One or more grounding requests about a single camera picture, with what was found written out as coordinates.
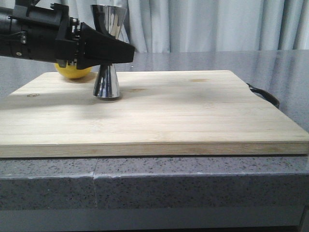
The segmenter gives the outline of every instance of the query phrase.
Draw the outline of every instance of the jigger cup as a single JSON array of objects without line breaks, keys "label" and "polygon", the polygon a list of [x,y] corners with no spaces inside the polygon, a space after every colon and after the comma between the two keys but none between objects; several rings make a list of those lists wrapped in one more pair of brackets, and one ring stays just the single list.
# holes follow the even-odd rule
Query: jigger cup
[{"label": "jigger cup", "polygon": [[[126,9],[117,6],[91,5],[96,31],[118,39],[126,16]],[[120,88],[115,66],[101,65],[98,72],[93,95],[104,100],[120,97]]]}]

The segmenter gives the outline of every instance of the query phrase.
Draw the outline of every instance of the yellow lemon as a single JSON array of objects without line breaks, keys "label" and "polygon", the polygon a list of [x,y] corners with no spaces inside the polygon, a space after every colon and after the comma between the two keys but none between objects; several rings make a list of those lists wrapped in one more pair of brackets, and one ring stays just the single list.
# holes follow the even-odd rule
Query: yellow lemon
[{"label": "yellow lemon", "polygon": [[92,69],[92,67],[86,69],[76,69],[76,65],[67,65],[65,68],[61,68],[57,63],[55,64],[56,70],[66,78],[77,79],[86,76]]}]

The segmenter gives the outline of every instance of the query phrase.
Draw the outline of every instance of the wooden cutting board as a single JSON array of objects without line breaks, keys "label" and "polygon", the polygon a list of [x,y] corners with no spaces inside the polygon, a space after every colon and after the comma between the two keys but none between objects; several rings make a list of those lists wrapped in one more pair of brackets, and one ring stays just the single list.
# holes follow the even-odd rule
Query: wooden cutting board
[{"label": "wooden cutting board", "polygon": [[96,73],[45,73],[0,104],[0,157],[307,154],[309,135],[230,71],[120,72],[122,98],[92,96]]}]

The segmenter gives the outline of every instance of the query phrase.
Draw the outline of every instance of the granite countertop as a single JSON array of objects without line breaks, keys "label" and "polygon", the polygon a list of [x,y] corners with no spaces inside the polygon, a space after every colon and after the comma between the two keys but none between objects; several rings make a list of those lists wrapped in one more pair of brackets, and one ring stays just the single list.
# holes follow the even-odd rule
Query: granite countertop
[{"label": "granite countertop", "polygon": [[[309,51],[136,54],[121,71],[231,70],[269,91],[309,131]],[[38,76],[23,60],[0,77],[0,97]],[[27,70],[23,75],[22,68]],[[0,211],[309,205],[309,162],[295,156],[0,159]]]}]

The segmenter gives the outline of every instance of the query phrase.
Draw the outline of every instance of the black handle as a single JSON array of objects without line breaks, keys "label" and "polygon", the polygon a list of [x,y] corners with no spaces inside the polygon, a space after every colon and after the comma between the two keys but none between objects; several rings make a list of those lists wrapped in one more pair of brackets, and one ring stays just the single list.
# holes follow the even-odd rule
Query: black handle
[{"label": "black handle", "polygon": [[258,93],[260,95],[263,96],[263,98],[270,102],[271,104],[273,104],[274,106],[276,106],[277,108],[279,108],[279,105],[280,105],[280,102],[277,98],[275,98],[273,95],[271,95],[270,93],[268,93],[267,91],[265,90],[262,90],[260,88],[255,88],[253,87],[252,85],[248,84],[247,85],[249,86],[249,89],[251,90],[251,92],[253,93]]}]

